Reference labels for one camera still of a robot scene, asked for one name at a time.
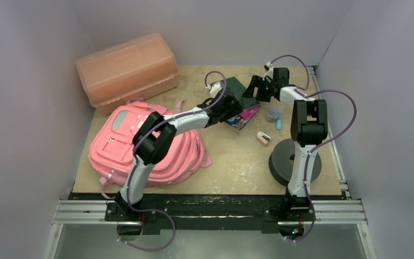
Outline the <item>dark green Wonderland book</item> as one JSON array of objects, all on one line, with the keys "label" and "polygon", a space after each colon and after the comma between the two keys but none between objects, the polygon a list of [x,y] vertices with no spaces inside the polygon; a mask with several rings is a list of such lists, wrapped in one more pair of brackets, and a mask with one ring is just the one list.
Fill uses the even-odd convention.
[{"label": "dark green Wonderland book", "polygon": [[226,91],[233,92],[237,99],[240,101],[240,103],[243,106],[243,111],[247,108],[253,107],[255,105],[260,105],[259,101],[256,98],[243,98],[242,94],[246,90],[246,87],[236,78],[236,77],[230,77],[226,79]]}]

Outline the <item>magenta thin book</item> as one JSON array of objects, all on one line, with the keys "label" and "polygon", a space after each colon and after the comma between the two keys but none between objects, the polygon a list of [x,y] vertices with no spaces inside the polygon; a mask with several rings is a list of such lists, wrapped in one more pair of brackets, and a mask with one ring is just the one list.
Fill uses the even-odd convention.
[{"label": "magenta thin book", "polygon": [[255,105],[253,107],[245,109],[238,115],[244,120],[250,120],[260,109],[261,105]]}]

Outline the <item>pink student backpack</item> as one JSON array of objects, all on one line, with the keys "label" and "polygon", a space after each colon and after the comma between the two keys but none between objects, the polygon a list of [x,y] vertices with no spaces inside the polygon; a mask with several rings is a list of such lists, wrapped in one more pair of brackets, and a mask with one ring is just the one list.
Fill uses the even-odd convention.
[{"label": "pink student backpack", "polygon": [[[134,159],[132,139],[151,112],[171,114],[159,104],[144,101],[126,103],[109,116],[92,141],[88,159],[101,174],[99,182],[102,186],[125,184]],[[193,129],[175,137],[167,156],[152,170],[147,184],[161,186],[180,183],[200,167],[207,167],[211,163],[200,133]]]}]

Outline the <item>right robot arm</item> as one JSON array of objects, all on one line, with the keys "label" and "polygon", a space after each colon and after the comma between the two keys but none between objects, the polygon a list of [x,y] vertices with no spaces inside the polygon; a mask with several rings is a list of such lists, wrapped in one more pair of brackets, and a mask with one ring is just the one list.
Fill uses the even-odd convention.
[{"label": "right robot arm", "polygon": [[317,148],[328,135],[327,103],[307,96],[301,88],[290,84],[288,68],[266,65],[265,69],[264,76],[252,76],[242,96],[255,97],[263,102],[276,98],[293,107],[290,134],[295,156],[292,175],[281,205],[282,215],[293,220],[311,208],[310,188]]}]

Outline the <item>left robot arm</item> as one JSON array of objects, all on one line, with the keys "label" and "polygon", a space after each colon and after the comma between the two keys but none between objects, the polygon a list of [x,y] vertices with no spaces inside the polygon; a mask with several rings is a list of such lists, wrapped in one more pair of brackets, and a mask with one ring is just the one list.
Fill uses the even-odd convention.
[{"label": "left robot arm", "polygon": [[119,191],[120,198],[124,200],[118,207],[119,215],[127,221],[134,220],[139,213],[158,212],[167,215],[157,209],[139,209],[137,203],[143,198],[150,173],[167,156],[174,138],[191,130],[224,122],[242,111],[240,101],[233,94],[218,93],[214,98],[182,113],[151,113],[132,140],[134,160],[127,180]]}]

